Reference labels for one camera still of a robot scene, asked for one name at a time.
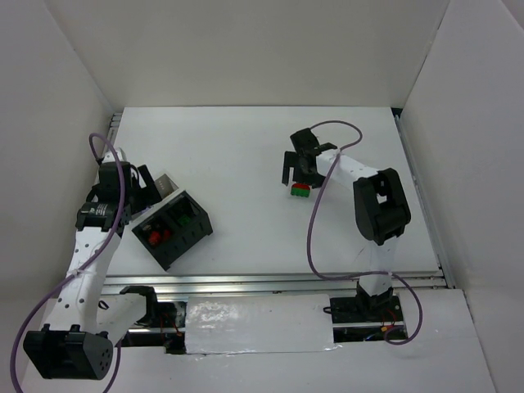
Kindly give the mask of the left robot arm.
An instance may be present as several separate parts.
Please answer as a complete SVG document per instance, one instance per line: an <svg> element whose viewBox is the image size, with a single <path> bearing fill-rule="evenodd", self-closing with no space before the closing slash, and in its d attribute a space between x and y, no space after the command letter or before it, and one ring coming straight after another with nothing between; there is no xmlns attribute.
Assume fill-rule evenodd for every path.
<svg viewBox="0 0 524 393"><path fill-rule="evenodd" d="M102 288L125 226L140 209L158 202L152 180L145 187L134 166L106 158L98 182L77 212L75 250L56 304L43 327L25 335L23 348L45 379L102 380L113 348L134 324L149 325L158 315L153 287L127 286L101 309Z"/></svg>

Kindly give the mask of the red and tan lego brick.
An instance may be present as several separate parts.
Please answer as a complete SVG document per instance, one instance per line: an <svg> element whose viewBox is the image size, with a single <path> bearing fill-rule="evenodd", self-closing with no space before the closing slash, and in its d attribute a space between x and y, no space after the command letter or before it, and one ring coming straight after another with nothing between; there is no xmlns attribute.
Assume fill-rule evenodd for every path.
<svg viewBox="0 0 524 393"><path fill-rule="evenodd" d="M151 234L150 234L150 236L148 238L148 242L149 242L150 246L155 247L158 244L160 244L161 241L162 241L162 236L157 231L151 232Z"/></svg>

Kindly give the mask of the red green arched lego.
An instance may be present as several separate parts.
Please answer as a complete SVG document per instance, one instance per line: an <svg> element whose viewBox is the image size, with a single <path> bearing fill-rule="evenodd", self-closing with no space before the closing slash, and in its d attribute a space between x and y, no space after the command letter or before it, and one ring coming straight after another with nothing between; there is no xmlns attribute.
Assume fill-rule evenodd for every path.
<svg viewBox="0 0 524 393"><path fill-rule="evenodd" d="M311 193L311 188L309 185L302 184L302 183L294 183L291 186L290 194L293 197L309 198L310 193Z"/></svg>

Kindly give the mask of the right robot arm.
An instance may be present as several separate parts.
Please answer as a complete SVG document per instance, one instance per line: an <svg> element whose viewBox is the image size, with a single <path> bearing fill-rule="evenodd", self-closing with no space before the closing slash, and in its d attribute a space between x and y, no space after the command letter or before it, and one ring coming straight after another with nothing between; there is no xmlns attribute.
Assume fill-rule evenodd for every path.
<svg viewBox="0 0 524 393"><path fill-rule="evenodd" d="M290 136L293 151L286 151L282 166L282 184L293 182L291 193L319 190L309 219L306 255L311 271L321 274L312 259L312 234L319 204L329 180L353 192L356 228L370 246L369 270L344 276L358 279L355 303L362 314L373 314L391 303L392 266L398 238L411 221L411 212L400 176L395 169L374 169L342 154L348 146L321 144L311 128Z"/></svg>

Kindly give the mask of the small green lego brick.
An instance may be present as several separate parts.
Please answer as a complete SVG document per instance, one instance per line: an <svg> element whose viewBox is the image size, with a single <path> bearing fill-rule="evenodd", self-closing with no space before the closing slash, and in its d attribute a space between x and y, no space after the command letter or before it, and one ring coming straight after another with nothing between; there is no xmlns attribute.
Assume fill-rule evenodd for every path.
<svg viewBox="0 0 524 393"><path fill-rule="evenodd" d="M181 227L184 227L192 222L192 218L187 215L180 215L177 218L177 222Z"/></svg>

